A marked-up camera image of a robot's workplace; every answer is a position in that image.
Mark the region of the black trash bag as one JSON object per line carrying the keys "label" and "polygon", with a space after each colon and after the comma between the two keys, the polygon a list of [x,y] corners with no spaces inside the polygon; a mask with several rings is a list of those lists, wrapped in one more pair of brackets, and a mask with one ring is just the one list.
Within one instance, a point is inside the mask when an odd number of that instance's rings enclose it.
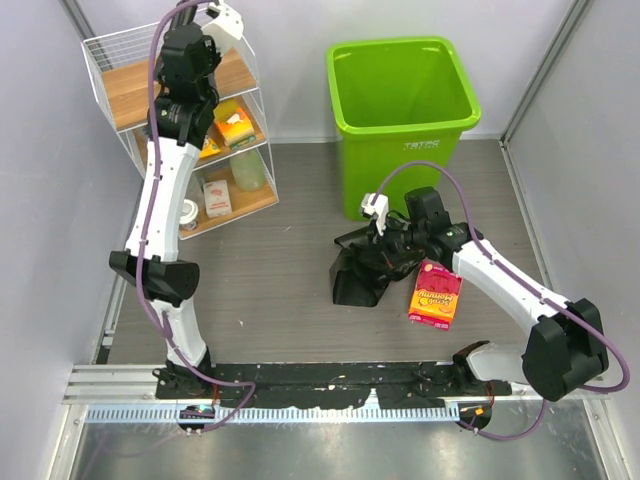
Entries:
{"label": "black trash bag", "polygon": [[335,305],[375,307],[391,282],[401,281],[425,259],[423,248],[413,244],[415,262],[382,265],[373,258],[373,231],[363,227],[334,239],[339,254],[330,267]]}

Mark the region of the green plastic trash bin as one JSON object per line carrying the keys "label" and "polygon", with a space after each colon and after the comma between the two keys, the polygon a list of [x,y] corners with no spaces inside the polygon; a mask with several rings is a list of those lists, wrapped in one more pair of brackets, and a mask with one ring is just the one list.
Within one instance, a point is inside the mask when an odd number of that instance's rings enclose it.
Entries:
{"label": "green plastic trash bin", "polygon": [[326,67],[350,220],[360,220],[364,195],[399,166],[446,166],[461,135],[481,119],[462,60],[443,37],[338,43],[328,49]]}

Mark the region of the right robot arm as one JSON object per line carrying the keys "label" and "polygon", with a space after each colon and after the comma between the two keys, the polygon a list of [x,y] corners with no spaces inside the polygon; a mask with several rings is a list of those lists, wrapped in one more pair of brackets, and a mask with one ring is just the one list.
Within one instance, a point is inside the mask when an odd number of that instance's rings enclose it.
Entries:
{"label": "right robot arm", "polygon": [[379,193],[361,203],[376,244],[395,253],[422,253],[481,290],[526,334],[524,346],[484,343],[451,371],[457,391],[472,395],[489,380],[531,386],[548,401],[588,387],[609,367],[598,308],[572,302],[515,267],[470,222],[454,223],[439,193],[425,187],[406,194],[409,219],[393,225],[389,200]]}

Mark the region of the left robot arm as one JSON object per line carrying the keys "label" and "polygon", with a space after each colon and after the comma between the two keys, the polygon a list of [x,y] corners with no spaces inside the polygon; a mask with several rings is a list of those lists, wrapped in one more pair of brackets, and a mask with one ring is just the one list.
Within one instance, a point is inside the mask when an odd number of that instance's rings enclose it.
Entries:
{"label": "left robot arm", "polygon": [[109,257],[110,268],[135,288],[166,342],[166,363],[152,372],[162,399],[202,398],[214,383],[193,301],[200,268],[178,257],[187,186],[219,103],[214,72],[221,55],[215,40],[194,21],[198,6],[179,2],[152,37],[143,189],[125,247]]}

